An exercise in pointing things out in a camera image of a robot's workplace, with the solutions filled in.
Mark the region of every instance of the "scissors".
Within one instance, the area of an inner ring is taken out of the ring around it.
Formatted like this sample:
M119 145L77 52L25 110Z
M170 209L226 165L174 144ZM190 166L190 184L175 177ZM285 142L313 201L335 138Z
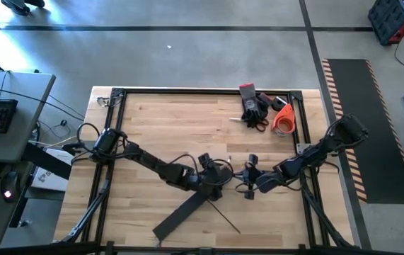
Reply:
M235 120L235 121L241 121L245 122L241 118L229 118L230 120ZM255 128L258 130L258 132L264 132L266 130L266 127L270 124L270 122L267 119L261 120L257 122Z

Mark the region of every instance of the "black floor stripe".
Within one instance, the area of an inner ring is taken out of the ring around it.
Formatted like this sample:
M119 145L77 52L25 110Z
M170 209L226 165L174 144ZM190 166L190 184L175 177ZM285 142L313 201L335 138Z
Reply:
M303 26L97 26L97 25L9 25L0 23L0 30L24 31L289 31L301 32ZM312 32L372 32L371 27L314 27Z
M310 50L312 53L313 63L315 64L315 70L318 75L318 81L320 82L321 91L323 94L324 104L326 112L330 122L336 120L334 108L332 107L332 101L329 97L328 85L326 83L323 66L321 65L321 58L318 53L318 48L316 47L315 36L313 34L313 29L311 26L310 18L308 17L308 11L305 0L299 0L301 6L302 16L304 18L304 23L307 28L308 43L310 45ZM342 153L340 155L341 167L344 169L348 167L346 154ZM362 209L360 208L359 199L356 194L356 189L354 187L354 182L352 175L349 171L342 171L343 177L345 179L345 185L347 188L348 196L350 198L351 209L354 215L354 221L356 223L357 234L359 235L359 241L363 249L371 249L370 238L367 232L367 226L365 225L364 216L362 214Z

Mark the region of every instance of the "table leg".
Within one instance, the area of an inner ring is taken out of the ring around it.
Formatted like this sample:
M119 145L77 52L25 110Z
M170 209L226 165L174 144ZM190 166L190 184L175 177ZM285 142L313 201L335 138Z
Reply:
M71 166L67 163L49 155L39 147L28 143L25 146L23 160L34 163L36 166L46 169L53 174L68 180Z

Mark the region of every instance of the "gray desk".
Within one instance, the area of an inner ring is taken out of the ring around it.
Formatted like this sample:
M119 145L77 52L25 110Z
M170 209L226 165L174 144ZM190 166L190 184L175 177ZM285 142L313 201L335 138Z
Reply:
M5 72L0 72L0 88ZM5 77L4 90L46 101L55 76L10 72ZM6 134L0 134L0 162L15 163L23 156L25 146L35 127L44 103L2 92L1 98L16 99L16 113Z

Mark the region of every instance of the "computer mouse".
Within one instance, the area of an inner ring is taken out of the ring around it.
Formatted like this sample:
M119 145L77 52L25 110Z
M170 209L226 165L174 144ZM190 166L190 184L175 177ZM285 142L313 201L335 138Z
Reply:
M1 193L5 202L12 203L19 196L21 178L17 171L10 171L1 180Z

